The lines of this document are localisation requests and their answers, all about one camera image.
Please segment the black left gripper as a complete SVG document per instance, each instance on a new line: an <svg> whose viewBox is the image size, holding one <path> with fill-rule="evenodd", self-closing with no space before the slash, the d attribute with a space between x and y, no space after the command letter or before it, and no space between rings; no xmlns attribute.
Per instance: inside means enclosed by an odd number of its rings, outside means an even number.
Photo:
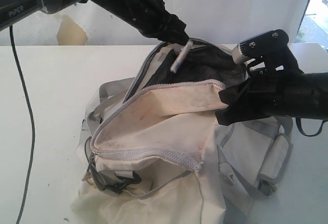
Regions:
<svg viewBox="0 0 328 224"><path fill-rule="evenodd" d="M136 28L145 37L186 45L186 24L165 9L163 0L105 0L103 8Z"/></svg>

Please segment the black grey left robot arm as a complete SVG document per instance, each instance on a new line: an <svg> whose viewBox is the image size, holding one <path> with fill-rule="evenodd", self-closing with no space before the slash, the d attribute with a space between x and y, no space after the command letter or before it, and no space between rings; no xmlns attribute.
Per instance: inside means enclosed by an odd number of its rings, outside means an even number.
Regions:
<svg viewBox="0 0 328 224"><path fill-rule="evenodd" d="M54 14L76 3L92 1L147 38L184 46L186 25L165 8L163 0L1 0L1 30L41 11Z"/></svg>

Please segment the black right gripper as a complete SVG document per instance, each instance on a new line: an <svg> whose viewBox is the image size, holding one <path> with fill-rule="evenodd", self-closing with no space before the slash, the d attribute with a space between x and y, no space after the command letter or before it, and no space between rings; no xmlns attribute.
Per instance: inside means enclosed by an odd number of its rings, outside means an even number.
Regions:
<svg viewBox="0 0 328 224"><path fill-rule="evenodd" d="M319 73L252 77L218 94L229 105L215 111L224 126L269 116L320 118Z"/></svg>

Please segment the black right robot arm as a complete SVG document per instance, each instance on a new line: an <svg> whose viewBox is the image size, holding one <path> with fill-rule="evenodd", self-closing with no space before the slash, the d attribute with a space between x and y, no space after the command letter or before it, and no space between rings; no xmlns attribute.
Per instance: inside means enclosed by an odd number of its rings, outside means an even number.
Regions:
<svg viewBox="0 0 328 224"><path fill-rule="evenodd" d="M228 107L215 115L225 126L270 116L327 120L327 73L258 75L220 91L219 97Z"/></svg>

